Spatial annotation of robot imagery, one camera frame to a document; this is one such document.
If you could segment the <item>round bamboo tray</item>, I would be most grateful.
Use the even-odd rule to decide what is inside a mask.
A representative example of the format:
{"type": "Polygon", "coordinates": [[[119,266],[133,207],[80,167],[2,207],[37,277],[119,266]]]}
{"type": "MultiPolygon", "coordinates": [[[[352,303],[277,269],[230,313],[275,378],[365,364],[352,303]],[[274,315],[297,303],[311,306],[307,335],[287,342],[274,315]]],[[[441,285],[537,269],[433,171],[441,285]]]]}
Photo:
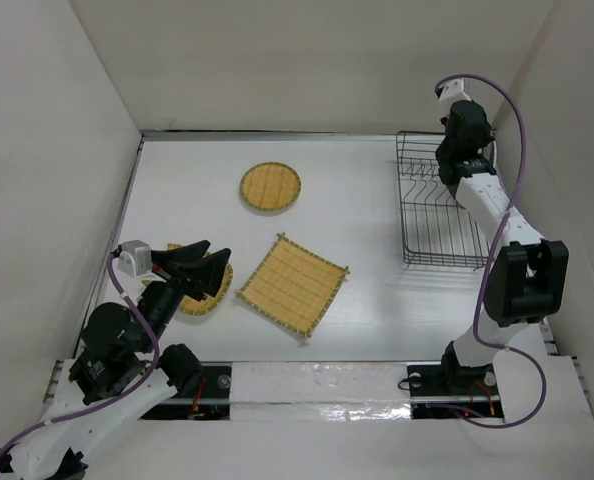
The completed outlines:
{"type": "Polygon", "coordinates": [[[262,162],[243,175],[239,193],[243,201],[261,212],[279,212],[298,199],[302,189],[299,174],[280,162],[262,162]]]}

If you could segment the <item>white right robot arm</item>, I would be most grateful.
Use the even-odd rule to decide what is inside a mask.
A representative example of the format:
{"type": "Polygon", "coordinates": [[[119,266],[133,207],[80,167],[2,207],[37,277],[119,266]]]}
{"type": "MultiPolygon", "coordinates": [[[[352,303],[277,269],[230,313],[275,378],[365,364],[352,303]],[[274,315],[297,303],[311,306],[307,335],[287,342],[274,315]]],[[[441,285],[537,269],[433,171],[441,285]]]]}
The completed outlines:
{"type": "Polygon", "coordinates": [[[438,371],[444,389],[461,393],[486,375],[515,335],[559,310],[569,251],[563,242],[547,240],[511,205],[483,155],[493,140],[483,107],[458,100],[442,123],[445,136],[436,150],[440,179],[474,218],[493,256],[478,296],[479,317],[447,346],[438,371]]]}

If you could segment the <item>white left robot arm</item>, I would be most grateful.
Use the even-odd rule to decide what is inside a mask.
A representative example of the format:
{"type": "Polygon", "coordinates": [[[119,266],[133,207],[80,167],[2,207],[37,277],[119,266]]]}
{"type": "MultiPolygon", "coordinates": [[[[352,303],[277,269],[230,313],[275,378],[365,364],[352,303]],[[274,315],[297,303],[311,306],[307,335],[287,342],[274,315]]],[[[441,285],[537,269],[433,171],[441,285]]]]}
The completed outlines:
{"type": "Polygon", "coordinates": [[[207,240],[168,250],[133,240],[109,253],[106,272],[121,300],[93,309],[41,420],[0,447],[0,476],[81,479],[111,439],[161,402],[227,396],[224,368],[204,367],[183,343],[159,344],[185,298],[215,299],[228,278],[230,249],[209,248],[207,240]]]}

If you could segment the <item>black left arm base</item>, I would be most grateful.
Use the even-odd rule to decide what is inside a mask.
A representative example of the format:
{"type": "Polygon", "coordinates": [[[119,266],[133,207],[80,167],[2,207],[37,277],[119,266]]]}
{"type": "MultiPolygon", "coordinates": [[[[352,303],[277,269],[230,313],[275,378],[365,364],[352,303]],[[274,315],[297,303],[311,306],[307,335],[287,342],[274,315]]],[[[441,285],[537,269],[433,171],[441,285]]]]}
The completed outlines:
{"type": "Polygon", "coordinates": [[[146,412],[150,421],[219,421],[230,418],[231,363],[204,365],[200,382],[188,394],[177,394],[146,412]]]}

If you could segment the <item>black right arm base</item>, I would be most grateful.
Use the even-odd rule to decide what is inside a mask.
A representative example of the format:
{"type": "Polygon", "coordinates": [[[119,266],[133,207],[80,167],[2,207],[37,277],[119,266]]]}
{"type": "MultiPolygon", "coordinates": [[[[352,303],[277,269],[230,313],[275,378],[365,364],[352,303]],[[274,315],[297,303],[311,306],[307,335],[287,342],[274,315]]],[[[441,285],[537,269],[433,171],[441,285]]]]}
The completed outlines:
{"type": "Polygon", "coordinates": [[[409,393],[412,418],[470,419],[504,416],[497,379],[491,365],[471,373],[451,376],[440,363],[412,363],[398,382],[409,393]]]}

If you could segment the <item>rounded bamboo tray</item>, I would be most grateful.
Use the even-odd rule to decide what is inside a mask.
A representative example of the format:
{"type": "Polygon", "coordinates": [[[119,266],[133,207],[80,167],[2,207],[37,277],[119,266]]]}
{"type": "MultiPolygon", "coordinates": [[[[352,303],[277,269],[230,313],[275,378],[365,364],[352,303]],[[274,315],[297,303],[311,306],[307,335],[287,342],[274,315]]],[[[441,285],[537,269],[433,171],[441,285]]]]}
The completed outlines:
{"type": "MultiPolygon", "coordinates": [[[[179,245],[174,246],[173,244],[168,245],[168,249],[173,249],[176,247],[181,247],[181,246],[179,246],[179,245]]],[[[159,281],[162,281],[162,282],[166,282],[168,280],[179,281],[183,287],[183,290],[184,290],[184,286],[182,284],[182,281],[183,281],[182,274],[178,270],[178,267],[179,267],[179,264],[171,263],[168,265],[167,269],[162,270],[162,269],[158,268],[157,266],[153,265],[152,273],[157,278],[159,278],[159,281]]],[[[232,278],[233,278],[233,268],[230,265],[230,259],[229,259],[227,267],[226,267],[226,273],[223,278],[223,282],[222,282],[221,288],[219,290],[218,296],[216,298],[207,297],[203,301],[196,301],[196,300],[190,298],[189,296],[185,295],[183,300],[181,301],[181,304],[178,307],[178,310],[181,311],[182,313],[185,313],[185,314],[188,314],[191,316],[202,316],[202,315],[208,314],[225,297],[225,294],[227,293],[227,290],[231,284],[232,278]]],[[[143,281],[143,284],[145,286],[147,286],[152,281],[153,280],[145,280],[145,281],[143,281]]]]}

